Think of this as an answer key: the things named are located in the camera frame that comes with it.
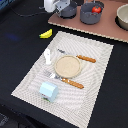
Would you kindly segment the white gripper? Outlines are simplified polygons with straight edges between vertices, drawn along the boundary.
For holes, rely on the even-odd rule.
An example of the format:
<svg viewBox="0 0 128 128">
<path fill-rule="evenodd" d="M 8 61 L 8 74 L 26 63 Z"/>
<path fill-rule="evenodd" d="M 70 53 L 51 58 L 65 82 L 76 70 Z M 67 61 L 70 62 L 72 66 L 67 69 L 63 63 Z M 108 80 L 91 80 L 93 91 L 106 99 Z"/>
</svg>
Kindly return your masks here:
<svg viewBox="0 0 128 128">
<path fill-rule="evenodd" d="M 48 13 L 61 12 L 70 5 L 70 0 L 44 0 L 44 8 Z"/>
</svg>

